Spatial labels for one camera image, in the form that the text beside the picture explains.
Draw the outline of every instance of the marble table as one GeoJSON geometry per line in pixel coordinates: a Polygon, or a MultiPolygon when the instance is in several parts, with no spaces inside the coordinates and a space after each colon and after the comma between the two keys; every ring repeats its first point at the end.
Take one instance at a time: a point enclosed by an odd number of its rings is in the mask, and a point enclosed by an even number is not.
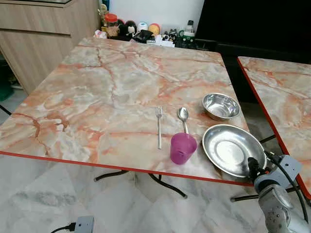
{"type": "Polygon", "coordinates": [[[238,62],[283,152],[302,163],[297,180],[311,200],[311,65],[251,57],[238,62]]]}
{"type": "MultiPolygon", "coordinates": [[[[83,39],[0,126],[0,153],[35,159],[251,185],[217,169],[204,154],[207,116],[202,98],[235,99],[219,53],[116,40],[83,39]],[[156,106],[163,105],[162,149],[156,106]],[[169,157],[171,137],[183,131],[176,111],[190,112],[199,145],[184,165],[169,157]]],[[[243,113],[224,122],[248,130],[243,113]]]]}

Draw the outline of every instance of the wooden cabinet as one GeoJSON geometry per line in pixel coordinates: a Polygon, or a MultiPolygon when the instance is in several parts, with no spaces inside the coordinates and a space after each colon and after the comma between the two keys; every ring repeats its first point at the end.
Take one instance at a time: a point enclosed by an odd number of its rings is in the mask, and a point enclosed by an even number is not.
{"type": "Polygon", "coordinates": [[[98,0],[0,0],[0,50],[28,94],[99,28],[97,8],[98,0]]]}

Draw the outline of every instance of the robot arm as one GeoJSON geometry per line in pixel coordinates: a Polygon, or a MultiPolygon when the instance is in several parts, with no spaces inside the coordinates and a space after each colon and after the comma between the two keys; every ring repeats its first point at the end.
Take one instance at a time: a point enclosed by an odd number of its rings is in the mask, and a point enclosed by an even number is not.
{"type": "MultiPolygon", "coordinates": [[[[269,174],[265,174],[254,158],[248,159],[248,165],[269,233],[311,233],[307,222],[294,210],[285,190],[290,183],[280,168],[276,166],[269,174]]],[[[292,180],[301,169],[301,164],[289,155],[283,157],[280,165],[292,180]]]]}

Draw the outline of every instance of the stainless steel plate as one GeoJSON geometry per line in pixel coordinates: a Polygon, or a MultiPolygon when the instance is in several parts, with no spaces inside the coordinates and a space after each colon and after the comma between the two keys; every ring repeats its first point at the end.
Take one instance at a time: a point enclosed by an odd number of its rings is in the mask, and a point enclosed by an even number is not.
{"type": "Polygon", "coordinates": [[[207,114],[214,120],[229,120],[240,113],[239,104],[230,96],[219,93],[210,93],[204,96],[202,104],[207,114]]]}
{"type": "Polygon", "coordinates": [[[260,142],[249,132],[236,126],[221,124],[208,128],[203,135],[202,144],[214,165],[236,177],[248,176],[248,157],[257,159],[261,168],[267,165],[260,142]]]}

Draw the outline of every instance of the red jar lid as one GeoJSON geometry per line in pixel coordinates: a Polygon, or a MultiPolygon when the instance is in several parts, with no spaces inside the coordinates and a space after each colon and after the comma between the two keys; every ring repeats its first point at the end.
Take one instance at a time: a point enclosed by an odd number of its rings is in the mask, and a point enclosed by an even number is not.
{"type": "Polygon", "coordinates": [[[118,18],[115,14],[108,13],[105,15],[105,21],[106,22],[117,22],[118,18]]]}

